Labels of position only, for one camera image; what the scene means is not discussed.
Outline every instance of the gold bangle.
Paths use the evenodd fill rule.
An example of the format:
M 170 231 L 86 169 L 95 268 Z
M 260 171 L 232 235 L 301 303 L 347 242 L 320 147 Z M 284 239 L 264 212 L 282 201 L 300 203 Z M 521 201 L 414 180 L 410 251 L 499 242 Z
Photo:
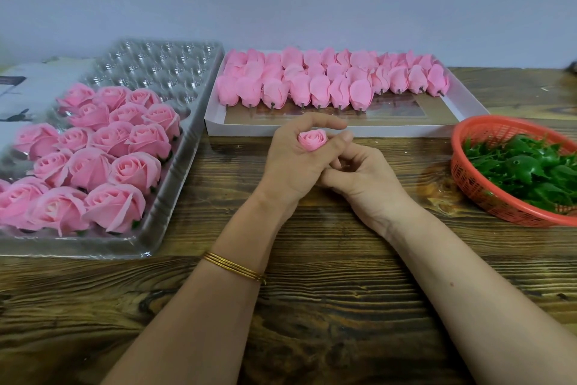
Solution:
M 258 272 L 254 272 L 252 270 L 249 270 L 248 268 L 237 265 L 234 262 L 231 262 L 225 258 L 221 258 L 219 255 L 211 253 L 210 251 L 205 252 L 203 254 L 203 258 L 213 263 L 214 265 L 218 265 L 221 268 L 224 268 L 225 270 L 232 271 L 241 276 L 256 280 L 262 283 L 263 285 L 267 284 L 267 279 L 264 277 L 263 274 L 259 274 Z

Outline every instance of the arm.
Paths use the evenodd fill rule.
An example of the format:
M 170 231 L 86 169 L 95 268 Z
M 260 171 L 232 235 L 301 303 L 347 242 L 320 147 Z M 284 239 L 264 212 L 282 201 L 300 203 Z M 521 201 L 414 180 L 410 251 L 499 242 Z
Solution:
M 279 228 L 353 139 L 342 132 L 315 152 L 305 152 L 297 136 L 312 126 L 342 129 L 346 122 L 313 113 L 281 127 L 261 183 L 214 242 L 213 253 L 264 272 Z M 236 383 L 259 288 L 255 280 L 200 260 L 103 384 Z
M 402 189 L 380 151 L 351 144 L 327 169 L 357 215 L 399 253 L 478 383 L 566 384 L 577 338 L 495 272 Z

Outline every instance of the wooden table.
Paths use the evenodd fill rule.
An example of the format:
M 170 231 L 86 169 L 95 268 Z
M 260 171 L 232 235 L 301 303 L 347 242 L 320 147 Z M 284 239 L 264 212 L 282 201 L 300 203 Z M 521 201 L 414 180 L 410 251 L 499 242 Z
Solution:
M 577 139 L 577 77 L 459 68 L 494 114 Z M 522 228 L 472 205 L 447 139 L 362 139 L 403 186 L 503 277 L 577 333 L 577 230 Z M 0 258 L 0 384 L 96 384 L 176 292 L 255 188 L 270 139 L 207 138 L 153 258 Z M 314 189 L 281 229 L 242 384 L 461 384 L 472 379 L 391 247 L 339 196 Z

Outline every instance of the hand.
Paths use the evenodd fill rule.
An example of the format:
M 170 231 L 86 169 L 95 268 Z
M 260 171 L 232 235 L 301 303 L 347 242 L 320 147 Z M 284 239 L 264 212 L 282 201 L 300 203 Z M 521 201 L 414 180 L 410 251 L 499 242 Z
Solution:
M 299 133 L 313 127 L 342 130 L 347 122 L 322 113 L 306 113 L 278 128 L 268 150 L 264 174 L 256 193 L 263 194 L 270 204 L 280 203 L 285 219 L 291 217 L 298 201 L 319 179 L 322 171 L 350 145 L 353 134 L 344 131 L 316 151 L 307 152 L 297 140 Z
M 385 236 L 388 225 L 418 210 L 391 166 L 376 148 L 350 144 L 339 156 L 340 168 L 322 172 L 321 184 L 343 195 L 369 228 Z

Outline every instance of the red plastic basket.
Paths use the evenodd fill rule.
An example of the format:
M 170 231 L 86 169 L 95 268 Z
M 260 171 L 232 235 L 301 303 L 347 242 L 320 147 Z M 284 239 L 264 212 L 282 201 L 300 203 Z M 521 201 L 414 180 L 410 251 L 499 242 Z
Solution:
M 530 227 L 554 225 L 577 227 L 577 206 L 559 207 L 559 212 L 568 212 L 567 215 L 554 214 L 531 206 L 492 184 L 475 169 L 463 152 L 462 145 L 467 138 L 473 143 L 488 141 L 490 146 L 495 146 L 516 134 L 527 134 L 535 139 L 545 137 L 551 144 L 559 143 L 561 144 L 559 153 L 562 155 L 577 151 L 575 142 L 529 121 L 496 115 L 475 116 L 459 122 L 451 137 L 453 179 L 473 202 L 491 215 L 506 221 Z

